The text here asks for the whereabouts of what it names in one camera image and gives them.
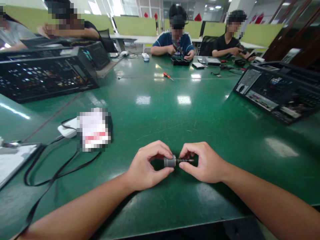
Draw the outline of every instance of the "green partition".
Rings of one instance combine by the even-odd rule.
[[[225,23],[206,22],[204,27],[203,36],[220,37],[226,32]]]
[[[188,32],[191,38],[199,38],[201,26],[202,22],[189,21],[189,23],[184,26],[184,31]]]
[[[6,13],[18,20],[30,29],[33,33],[38,33],[37,27],[46,22],[52,23],[52,17],[46,9],[23,8],[6,5]]]
[[[36,8],[24,8],[17,6],[7,5],[5,8],[8,15],[17,19],[19,22],[24,24],[30,31],[38,33],[37,27],[44,23],[54,23],[51,14],[48,14],[46,9]],[[93,15],[93,14],[81,14],[81,18],[92,22],[98,31],[106,30],[109,28],[110,34],[113,34],[113,26],[111,20],[107,15]]]
[[[202,22],[198,21],[189,21],[188,24],[185,25],[184,30],[190,34],[191,38],[199,38],[201,31]],[[170,29],[169,19],[164,20],[164,31]]]
[[[163,30],[164,30],[164,31],[167,31],[167,30],[169,30],[169,29],[170,29],[170,21],[169,21],[169,19],[165,19],[165,20],[164,20]]]
[[[241,41],[269,47],[282,28],[283,24],[249,24]]]
[[[122,35],[157,36],[154,18],[138,18],[129,16],[114,16],[118,32]]]

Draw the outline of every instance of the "electronic component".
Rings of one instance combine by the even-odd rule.
[[[181,162],[194,162],[193,159],[176,158],[175,155],[172,155],[172,159],[165,157],[163,160],[164,160],[164,167],[175,167],[177,164]]]
[[[220,60],[214,57],[207,57],[205,62],[208,66],[220,66],[221,64]]]
[[[285,125],[320,108],[320,74],[280,61],[251,64],[233,91]]]
[[[0,62],[0,93],[26,103],[98,88],[97,73],[80,47],[68,51],[62,56]]]

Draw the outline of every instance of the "screwdriver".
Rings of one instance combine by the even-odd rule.
[[[164,75],[165,77],[167,77],[167,78],[170,78],[172,81],[174,81],[168,74],[163,73],[163,75]]]

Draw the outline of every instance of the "metal cylinder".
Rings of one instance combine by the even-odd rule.
[[[172,159],[164,158],[164,167],[175,167],[176,166],[176,156],[172,155]]]

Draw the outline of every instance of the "person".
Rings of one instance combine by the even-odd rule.
[[[99,40],[103,43],[97,28],[91,22],[80,19],[76,9],[71,7],[71,3],[46,2],[46,4],[48,11],[52,12],[59,20],[59,25],[45,23],[43,26],[39,26],[40,35],[49,39],[56,37],[86,38]]]
[[[2,51],[19,51],[27,49],[21,40],[36,38],[36,35],[6,14],[3,7],[0,6],[0,38],[10,46],[2,49]]]
[[[173,42],[177,42],[183,51],[184,59],[188,61],[193,59],[195,52],[191,37],[187,32],[184,32],[187,17],[187,13],[183,7],[176,6],[175,4],[170,7],[170,30],[163,32],[152,45],[152,55],[180,55],[180,52],[177,52],[173,46]]]
[[[222,36],[218,37],[213,42],[213,57],[222,57],[228,54],[237,56],[240,55],[244,59],[248,59],[250,53],[243,54],[243,49],[239,48],[239,40],[234,38],[233,35],[238,32],[241,23],[244,22],[247,15],[242,10],[232,11],[227,18],[226,32]],[[248,59],[249,62],[254,60],[256,57]]]
[[[180,158],[199,156],[198,166],[179,167],[205,183],[230,187],[278,239],[320,239],[320,213],[291,193],[226,161],[206,143],[185,143]],[[161,141],[142,147],[129,170],[33,223],[18,239],[89,239],[131,193],[151,188],[173,168],[155,171],[150,161],[172,159]]]

